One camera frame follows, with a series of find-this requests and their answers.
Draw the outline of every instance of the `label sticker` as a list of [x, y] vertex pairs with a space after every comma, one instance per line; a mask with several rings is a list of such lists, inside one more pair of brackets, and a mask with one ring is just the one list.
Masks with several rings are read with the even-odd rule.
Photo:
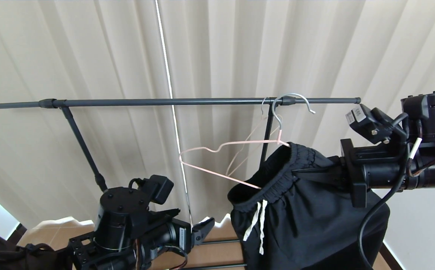
[[358, 105], [352, 110], [352, 112], [354, 113], [354, 117], [356, 118], [357, 122], [361, 122], [362, 120], [366, 119], [366, 115], [363, 112], [363, 109], [361, 109], [361, 106]]
[[179, 247], [186, 250], [186, 229], [179, 228]]
[[353, 116], [353, 111], [349, 111], [348, 113], [346, 113], [346, 120], [348, 120], [349, 125], [356, 121]]

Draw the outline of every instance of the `floor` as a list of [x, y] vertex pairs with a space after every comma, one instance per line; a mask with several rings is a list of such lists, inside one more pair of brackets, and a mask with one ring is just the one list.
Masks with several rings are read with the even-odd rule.
[[[33, 229], [28, 229], [20, 239], [18, 245], [24, 246], [27, 243], [39, 244], [46, 243], [52, 248], [64, 248], [68, 244], [69, 238], [91, 232], [94, 225], [80, 223], [75, 219], [67, 218], [61, 220], [48, 220], [41, 222]], [[224, 239], [236, 239], [236, 234], [229, 220], [223, 222], [220, 228], [214, 227], [206, 237], [207, 241]], [[183, 261], [181, 256], [174, 253], [164, 253], [153, 261], [150, 270], [164, 270]], [[243, 255], [239, 243], [207, 244], [196, 246], [189, 254], [187, 267], [211, 266], [221, 264], [242, 263]], [[374, 270], [391, 270], [384, 258], [379, 254], [374, 264]], [[244, 270], [240, 268], [222, 268], [221, 270]]]

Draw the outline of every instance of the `clothing rack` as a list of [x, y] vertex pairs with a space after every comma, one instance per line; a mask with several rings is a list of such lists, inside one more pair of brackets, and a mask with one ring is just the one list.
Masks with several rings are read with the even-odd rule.
[[[181, 106], [181, 105], [269, 105], [268, 118], [266, 124], [266, 130], [264, 132], [264, 140], [269, 140], [271, 134], [271, 127], [273, 124], [272, 104], [276, 100], [276, 97], [246, 97], [246, 98], [207, 98], [207, 99], [43, 99], [40, 101], [31, 102], [12, 102], [12, 103], [0, 103], [0, 109], [17, 109], [17, 108], [45, 108], [45, 109], [61, 109], [66, 117], [72, 132], [74, 133], [78, 143], [84, 152], [84, 155], [94, 173], [94, 178], [97, 185], [102, 191], [107, 189], [104, 177], [99, 173], [99, 170], [94, 163], [94, 160], [87, 148], [84, 138], [74, 120], [70, 107], [109, 107], [109, 106]], [[310, 98], [307, 99], [312, 104], [359, 104], [361, 102], [360, 97], [352, 98]], [[289, 106], [294, 104], [304, 104], [305, 100], [297, 97], [283, 97], [276, 101], [276, 106]], [[260, 164], [266, 159], [267, 143], [262, 146], [261, 161]], [[210, 244], [222, 244], [222, 243], [234, 243], [239, 242], [239, 239], [231, 240], [219, 240], [219, 241], [206, 241], [203, 245]], [[211, 265], [204, 267], [192, 267], [186, 268], [187, 270], [210, 270], [210, 269], [222, 269], [222, 268], [234, 268], [234, 267], [246, 267], [246, 262], [239, 264], [228, 265]]]

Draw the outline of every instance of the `drawstring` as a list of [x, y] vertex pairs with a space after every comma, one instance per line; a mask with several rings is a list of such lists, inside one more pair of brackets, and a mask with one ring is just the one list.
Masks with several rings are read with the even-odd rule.
[[257, 223], [257, 220], [259, 219], [259, 226], [260, 226], [260, 230], [261, 233], [259, 235], [259, 239], [261, 240], [261, 244], [259, 245], [259, 254], [263, 255], [264, 254], [264, 248], [263, 248], [263, 239], [264, 239], [264, 219], [266, 218], [266, 206], [267, 206], [267, 201], [266, 200], [262, 200], [262, 211], [261, 211], [261, 215], [259, 215], [259, 210], [261, 210], [261, 203], [257, 202], [257, 209], [256, 212], [254, 213], [254, 216], [252, 217], [252, 221], [250, 223], [250, 226], [247, 228], [246, 232], [244, 233], [244, 237], [243, 237], [243, 241], [247, 241], [247, 239], [249, 238], [249, 235], [252, 232], [252, 229], [254, 228], [254, 226]]

